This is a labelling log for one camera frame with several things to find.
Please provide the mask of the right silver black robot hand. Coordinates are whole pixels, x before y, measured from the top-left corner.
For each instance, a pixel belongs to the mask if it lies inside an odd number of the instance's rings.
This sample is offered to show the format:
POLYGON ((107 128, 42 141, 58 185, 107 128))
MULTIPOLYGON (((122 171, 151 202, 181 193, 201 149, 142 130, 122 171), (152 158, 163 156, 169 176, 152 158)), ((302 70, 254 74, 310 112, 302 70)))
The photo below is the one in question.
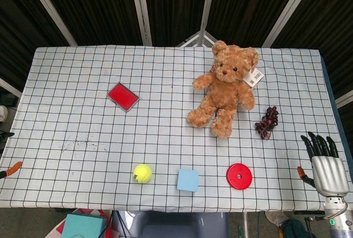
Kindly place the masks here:
POLYGON ((349 184, 343 161, 339 158, 337 147, 331 137, 323 138, 308 132, 301 136, 311 162, 313 178, 309 178, 302 167, 297 167, 300 179, 312 186, 324 197, 345 197, 349 184))

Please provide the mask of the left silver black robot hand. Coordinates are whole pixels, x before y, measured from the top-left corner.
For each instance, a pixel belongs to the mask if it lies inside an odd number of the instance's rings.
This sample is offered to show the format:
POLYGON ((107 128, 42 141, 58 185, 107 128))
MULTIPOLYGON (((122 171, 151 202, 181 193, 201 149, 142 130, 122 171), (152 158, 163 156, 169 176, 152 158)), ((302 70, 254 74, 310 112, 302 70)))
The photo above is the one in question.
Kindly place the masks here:
MULTIPOLYGON (((9 137, 12 137, 13 135, 15 135, 15 133, 5 132, 5 131, 1 130, 1 141, 5 140, 9 137)), ((19 162, 15 163, 11 168, 7 169, 6 171, 1 171, 0 172, 0 174, 1 174, 0 179, 14 174, 17 170, 19 170, 21 168, 22 164, 23 163, 21 161, 19 161, 19 162)))

